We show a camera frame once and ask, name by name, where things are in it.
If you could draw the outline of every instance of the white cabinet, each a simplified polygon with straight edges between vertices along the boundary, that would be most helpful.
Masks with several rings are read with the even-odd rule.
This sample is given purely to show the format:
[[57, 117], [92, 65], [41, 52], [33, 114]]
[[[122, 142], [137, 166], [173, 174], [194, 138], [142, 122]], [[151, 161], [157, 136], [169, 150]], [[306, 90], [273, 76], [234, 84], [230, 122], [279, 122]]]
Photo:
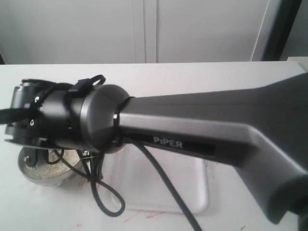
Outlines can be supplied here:
[[8, 64], [258, 60], [280, 0], [1, 0]]

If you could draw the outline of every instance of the white wall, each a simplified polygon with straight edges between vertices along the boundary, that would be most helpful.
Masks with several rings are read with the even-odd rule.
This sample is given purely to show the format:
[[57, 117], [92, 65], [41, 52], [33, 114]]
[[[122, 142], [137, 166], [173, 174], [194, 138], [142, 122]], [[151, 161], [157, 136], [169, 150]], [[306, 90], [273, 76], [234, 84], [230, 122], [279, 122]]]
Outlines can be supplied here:
[[8, 64], [250, 61], [279, 2], [1, 0], [0, 53]]
[[281, 60], [292, 56], [308, 56], [308, 0], [302, 0]]

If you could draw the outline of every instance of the red mark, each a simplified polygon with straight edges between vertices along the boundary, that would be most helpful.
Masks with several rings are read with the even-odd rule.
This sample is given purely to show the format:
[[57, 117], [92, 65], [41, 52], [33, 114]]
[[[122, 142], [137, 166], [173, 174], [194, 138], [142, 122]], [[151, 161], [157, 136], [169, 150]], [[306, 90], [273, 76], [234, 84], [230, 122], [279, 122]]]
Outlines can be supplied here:
[[160, 212], [160, 213], [156, 213], [156, 214], [153, 214], [153, 215], [149, 215], [147, 216], [146, 218], [153, 218], [153, 217], [156, 217], [158, 215], [161, 215], [163, 212]]
[[135, 213], [133, 216], [131, 216], [130, 218], [126, 219], [123, 223], [129, 221], [130, 219], [132, 219], [134, 216], [136, 216], [138, 213], [140, 213], [141, 211], [138, 211], [137, 213]]

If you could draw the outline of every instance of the table surface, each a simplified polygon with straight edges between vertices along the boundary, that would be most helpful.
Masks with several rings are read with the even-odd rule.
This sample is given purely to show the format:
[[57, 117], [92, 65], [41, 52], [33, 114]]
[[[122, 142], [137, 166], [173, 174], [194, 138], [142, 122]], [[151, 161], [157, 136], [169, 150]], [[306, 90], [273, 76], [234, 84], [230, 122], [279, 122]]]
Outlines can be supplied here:
[[[103, 74], [106, 83], [122, 86], [130, 95], [154, 96], [261, 87], [303, 73], [295, 62], [1, 65], [0, 108], [10, 106], [14, 86], [23, 78], [75, 83]], [[2, 230], [192, 230], [183, 214], [126, 210], [109, 218], [96, 206], [90, 186], [80, 177], [57, 187], [27, 181], [18, 170], [20, 147], [3, 141], [0, 127], [0, 228]], [[207, 165], [209, 205], [196, 219], [205, 231], [295, 231], [297, 216], [287, 213], [271, 224], [231, 166]], [[109, 194], [99, 189], [112, 206]]]

